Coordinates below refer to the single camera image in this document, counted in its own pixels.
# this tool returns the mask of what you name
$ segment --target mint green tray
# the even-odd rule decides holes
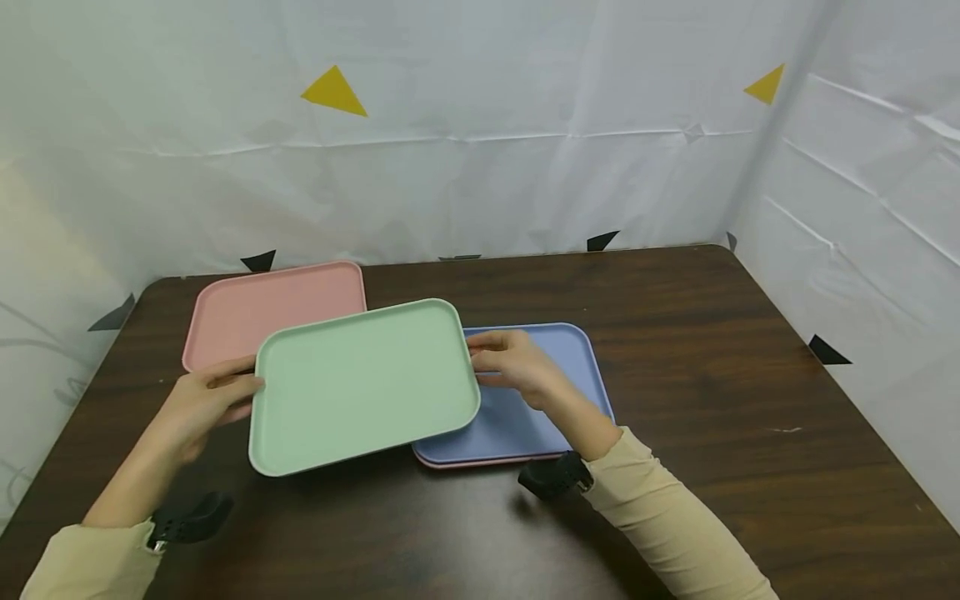
[[[283,329],[256,354],[250,462],[272,477],[469,424],[480,409],[460,316],[418,300]]]

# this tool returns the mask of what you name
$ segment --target stacked trays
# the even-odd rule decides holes
[[[584,396],[611,419],[610,400],[590,340],[568,323],[475,327],[469,337],[491,329],[524,329],[566,373]],[[516,390],[480,388],[480,411],[467,427],[414,443],[417,458],[431,468],[461,468],[551,458],[570,449],[564,436]]]
[[[197,297],[183,349],[195,371],[256,353],[250,461],[283,476],[413,444],[431,468],[548,458],[569,450],[514,390],[479,388],[465,336],[522,328],[611,416],[587,334],[572,324],[464,329],[445,300],[366,312],[346,261],[223,279]]]

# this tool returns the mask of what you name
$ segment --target beige sleeve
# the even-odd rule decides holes
[[[23,589],[24,600],[142,598],[163,554],[147,548],[152,522],[129,529],[64,527]]]
[[[733,534],[623,427],[587,463],[594,509],[626,534],[679,600],[770,600],[777,594]]]

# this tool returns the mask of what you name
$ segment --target black wrist strap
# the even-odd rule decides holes
[[[530,461],[516,480],[540,500],[552,500],[574,486],[585,492],[593,485],[593,476],[576,452],[565,452],[554,460]]]
[[[187,513],[161,506],[154,513],[154,532],[147,543],[154,550],[160,550],[167,542],[209,540],[220,531],[232,509],[233,498],[222,492],[208,493]]]

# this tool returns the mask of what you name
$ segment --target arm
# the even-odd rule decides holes
[[[629,429],[589,402],[524,332],[492,331],[468,345],[481,385],[517,388],[564,434],[593,475],[584,496],[677,598],[777,598],[720,519]]]
[[[263,382],[235,373],[252,365],[250,356],[180,378],[83,523],[50,539],[23,598],[143,597],[162,558],[147,547],[150,516],[209,431],[250,414],[249,398]]]

